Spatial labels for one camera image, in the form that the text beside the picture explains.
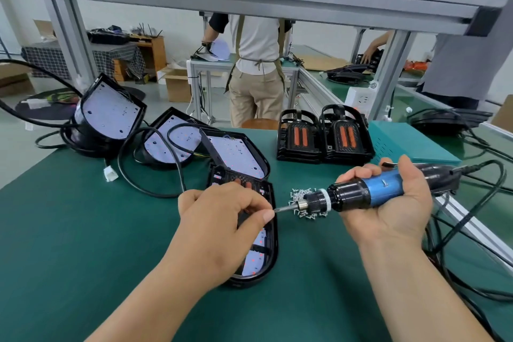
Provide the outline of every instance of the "white adjustment ring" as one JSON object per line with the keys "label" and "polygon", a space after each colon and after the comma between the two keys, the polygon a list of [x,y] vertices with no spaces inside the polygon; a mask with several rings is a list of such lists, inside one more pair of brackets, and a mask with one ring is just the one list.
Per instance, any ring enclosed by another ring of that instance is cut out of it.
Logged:
{"label": "white adjustment ring", "polygon": [[329,198],[328,191],[324,189],[319,189],[322,194],[324,195],[324,198],[326,199],[326,212],[331,211],[331,199]]}

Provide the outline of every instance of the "teal box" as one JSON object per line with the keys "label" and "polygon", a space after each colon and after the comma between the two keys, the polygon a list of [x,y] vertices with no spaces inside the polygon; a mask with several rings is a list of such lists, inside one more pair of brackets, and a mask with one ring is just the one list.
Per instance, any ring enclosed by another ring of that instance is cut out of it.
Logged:
{"label": "teal box", "polygon": [[372,121],[369,133],[376,156],[373,164],[379,164],[382,157],[397,162],[406,154],[415,163],[459,165],[461,160],[434,143],[407,123]]}

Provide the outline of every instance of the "gray shirt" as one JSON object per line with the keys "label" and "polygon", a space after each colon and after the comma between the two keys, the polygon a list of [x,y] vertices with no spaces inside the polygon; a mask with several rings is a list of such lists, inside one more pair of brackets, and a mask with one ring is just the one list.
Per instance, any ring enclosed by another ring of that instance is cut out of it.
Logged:
{"label": "gray shirt", "polygon": [[483,100],[513,49],[513,0],[503,8],[488,37],[438,34],[424,92]]}

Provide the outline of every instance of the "person in gray shirt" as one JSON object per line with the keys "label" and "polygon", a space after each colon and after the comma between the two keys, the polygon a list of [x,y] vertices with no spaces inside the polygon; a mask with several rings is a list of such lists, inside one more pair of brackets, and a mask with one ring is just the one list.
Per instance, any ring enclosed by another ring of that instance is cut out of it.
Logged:
{"label": "person in gray shirt", "polygon": [[[487,37],[437,35],[433,61],[417,91],[454,108],[476,110],[513,49],[512,22],[513,0],[509,0]],[[362,63],[387,43],[390,33],[371,43]]]}

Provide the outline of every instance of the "apron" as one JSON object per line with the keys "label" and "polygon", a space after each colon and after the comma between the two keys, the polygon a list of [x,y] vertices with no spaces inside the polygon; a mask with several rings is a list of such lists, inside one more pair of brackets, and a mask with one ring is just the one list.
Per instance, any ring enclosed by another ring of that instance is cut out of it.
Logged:
{"label": "apron", "polygon": [[240,54],[239,54],[240,38],[242,37],[242,28],[244,27],[245,19],[246,19],[246,16],[240,15],[239,25],[237,27],[237,37],[235,39],[235,63],[230,71],[230,75],[228,76],[228,81],[226,82],[225,93],[228,92],[228,89],[230,86],[230,81],[231,81],[231,74],[234,72],[235,65],[237,64],[238,60],[254,61],[255,65],[257,65],[258,67],[260,67],[260,65],[264,62],[274,63],[274,65],[276,66],[276,70],[278,72],[279,78],[282,80],[283,90],[285,90],[285,74],[283,74],[282,63],[280,61],[281,54],[283,53],[283,48],[285,46],[285,19],[279,20],[279,34],[278,34],[279,57],[276,60],[252,60],[252,59],[244,58],[244,57],[240,56]]}

